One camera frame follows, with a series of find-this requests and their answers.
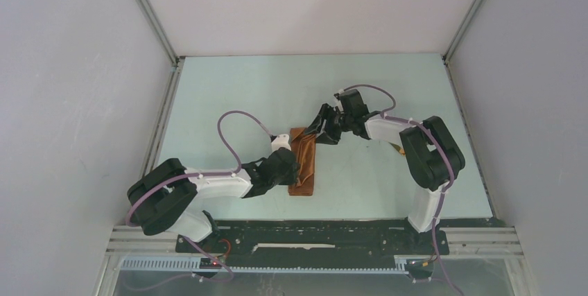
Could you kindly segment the orange cloth napkin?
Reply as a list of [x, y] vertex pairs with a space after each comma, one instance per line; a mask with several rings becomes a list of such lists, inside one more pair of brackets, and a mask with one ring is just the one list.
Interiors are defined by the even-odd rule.
[[312, 196], [315, 188], [316, 136], [306, 128], [291, 128], [291, 148], [300, 165], [296, 183], [288, 187], [290, 196]]

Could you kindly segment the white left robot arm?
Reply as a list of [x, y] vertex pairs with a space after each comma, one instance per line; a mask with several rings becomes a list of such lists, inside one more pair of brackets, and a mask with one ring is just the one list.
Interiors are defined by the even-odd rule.
[[295, 154], [287, 148], [243, 164], [236, 173], [198, 172], [170, 158], [128, 189], [131, 208], [126, 224], [141, 227], [147, 236], [173, 232], [211, 252], [219, 243], [218, 226], [201, 207], [203, 200], [261, 196], [277, 185], [295, 184], [299, 170]]

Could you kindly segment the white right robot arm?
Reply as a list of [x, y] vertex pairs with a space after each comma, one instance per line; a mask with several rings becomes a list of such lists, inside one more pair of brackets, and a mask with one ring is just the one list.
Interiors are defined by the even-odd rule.
[[324, 103], [305, 134], [317, 143], [336, 145], [341, 134], [351, 132], [367, 140], [385, 141], [404, 152], [409, 172], [418, 185], [413, 208], [407, 220], [412, 229], [403, 242], [413, 253], [431, 244], [429, 231], [439, 223], [447, 190], [465, 167], [465, 158], [442, 118], [423, 121], [390, 116], [387, 111], [371, 111], [356, 87], [335, 94], [336, 104]]

